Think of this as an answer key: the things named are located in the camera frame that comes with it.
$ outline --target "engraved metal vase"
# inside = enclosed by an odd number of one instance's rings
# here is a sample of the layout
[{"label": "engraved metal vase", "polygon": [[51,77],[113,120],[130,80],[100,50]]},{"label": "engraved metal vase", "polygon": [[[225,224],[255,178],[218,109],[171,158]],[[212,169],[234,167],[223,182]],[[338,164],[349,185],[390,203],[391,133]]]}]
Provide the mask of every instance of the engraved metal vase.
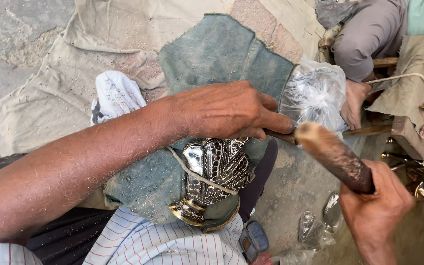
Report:
[{"label": "engraved metal vase", "polygon": [[[229,190],[238,191],[250,182],[250,158],[243,152],[249,138],[208,138],[183,148],[186,166],[194,173]],[[174,215],[190,225],[203,226],[202,212],[230,194],[185,172],[186,195],[169,205]]]}]

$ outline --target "white striped shirt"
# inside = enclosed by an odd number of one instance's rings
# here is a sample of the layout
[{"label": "white striped shirt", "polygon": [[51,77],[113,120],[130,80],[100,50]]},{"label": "white striped shirt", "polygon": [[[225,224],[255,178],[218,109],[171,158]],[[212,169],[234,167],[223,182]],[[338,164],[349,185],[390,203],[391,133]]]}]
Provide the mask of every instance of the white striped shirt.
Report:
[{"label": "white striped shirt", "polygon": [[[86,256],[84,265],[247,265],[237,242],[243,221],[237,216],[223,228],[203,234],[183,221],[155,225],[118,208]],[[30,250],[0,244],[0,262],[40,265]]]}]

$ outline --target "gray trousers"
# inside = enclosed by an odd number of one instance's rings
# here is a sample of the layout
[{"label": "gray trousers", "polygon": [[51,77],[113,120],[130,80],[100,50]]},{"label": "gray trousers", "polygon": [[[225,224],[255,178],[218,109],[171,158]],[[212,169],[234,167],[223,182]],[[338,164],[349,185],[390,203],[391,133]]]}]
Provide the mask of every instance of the gray trousers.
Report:
[{"label": "gray trousers", "polygon": [[346,78],[360,83],[374,69],[372,59],[395,57],[407,33],[405,0],[362,0],[331,48]]}]

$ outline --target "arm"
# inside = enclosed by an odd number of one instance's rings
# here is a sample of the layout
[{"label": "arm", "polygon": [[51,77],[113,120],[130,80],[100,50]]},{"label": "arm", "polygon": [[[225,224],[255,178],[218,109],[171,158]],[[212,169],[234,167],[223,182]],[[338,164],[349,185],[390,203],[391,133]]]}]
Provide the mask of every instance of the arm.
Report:
[{"label": "arm", "polygon": [[24,244],[116,172],[186,136],[264,140],[262,128],[291,133],[277,107],[247,81],[213,84],[40,147],[0,170],[0,242]]},{"label": "arm", "polygon": [[374,195],[356,194],[341,184],[344,218],[362,257],[371,265],[396,265],[392,236],[413,197],[383,162],[363,160],[371,168]]}]

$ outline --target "bare foot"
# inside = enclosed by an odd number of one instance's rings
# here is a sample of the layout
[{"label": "bare foot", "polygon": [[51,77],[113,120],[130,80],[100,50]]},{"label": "bare foot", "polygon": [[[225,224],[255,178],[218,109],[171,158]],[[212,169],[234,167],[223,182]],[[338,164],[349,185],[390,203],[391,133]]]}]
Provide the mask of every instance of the bare foot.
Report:
[{"label": "bare foot", "polygon": [[361,129],[362,102],[372,91],[372,86],[366,83],[356,83],[346,79],[346,101],[341,107],[341,118],[350,130]]}]

